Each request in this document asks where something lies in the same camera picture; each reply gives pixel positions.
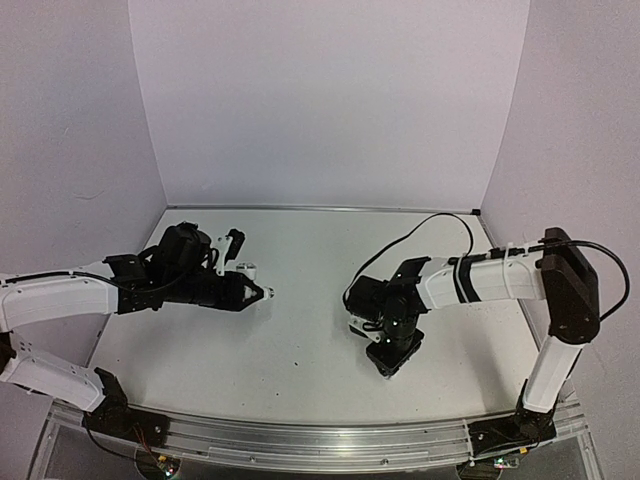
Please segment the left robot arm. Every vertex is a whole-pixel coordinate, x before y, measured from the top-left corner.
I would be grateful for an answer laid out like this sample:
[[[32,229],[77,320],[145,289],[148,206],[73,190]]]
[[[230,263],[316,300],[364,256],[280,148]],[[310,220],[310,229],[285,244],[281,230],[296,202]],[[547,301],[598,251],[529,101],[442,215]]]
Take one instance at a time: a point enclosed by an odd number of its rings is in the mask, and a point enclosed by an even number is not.
[[[232,229],[211,239],[193,223],[168,227],[138,254],[112,255],[86,267],[1,278],[1,380],[71,404],[91,428],[116,437],[136,420],[116,376],[34,349],[17,328],[85,315],[125,315],[186,304],[242,312],[274,292],[256,282],[256,268],[230,268],[245,241]]]

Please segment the white plastic water faucet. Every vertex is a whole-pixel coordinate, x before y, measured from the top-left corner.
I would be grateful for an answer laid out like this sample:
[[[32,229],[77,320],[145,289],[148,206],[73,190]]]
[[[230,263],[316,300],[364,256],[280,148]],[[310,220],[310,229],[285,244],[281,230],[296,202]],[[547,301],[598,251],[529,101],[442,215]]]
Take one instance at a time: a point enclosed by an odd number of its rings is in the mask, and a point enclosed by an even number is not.
[[[254,284],[257,283],[258,267],[253,262],[240,262],[235,267],[238,273],[243,274]],[[261,286],[264,293],[263,301],[272,300],[275,297],[275,290],[272,287]]]

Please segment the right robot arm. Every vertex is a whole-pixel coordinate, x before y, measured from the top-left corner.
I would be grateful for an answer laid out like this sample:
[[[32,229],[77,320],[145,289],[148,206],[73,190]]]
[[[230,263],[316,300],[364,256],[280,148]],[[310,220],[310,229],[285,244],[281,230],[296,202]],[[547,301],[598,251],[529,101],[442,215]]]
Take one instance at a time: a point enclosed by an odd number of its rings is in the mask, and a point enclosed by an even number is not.
[[[460,257],[414,257],[387,280],[357,273],[343,294],[352,333],[367,337],[366,355],[390,378],[418,351],[417,323],[431,311],[502,300],[541,300],[548,334],[512,415],[470,426],[481,452],[550,440],[560,391],[581,351],[600,330],[598,277],[561,228],[537,243]]]

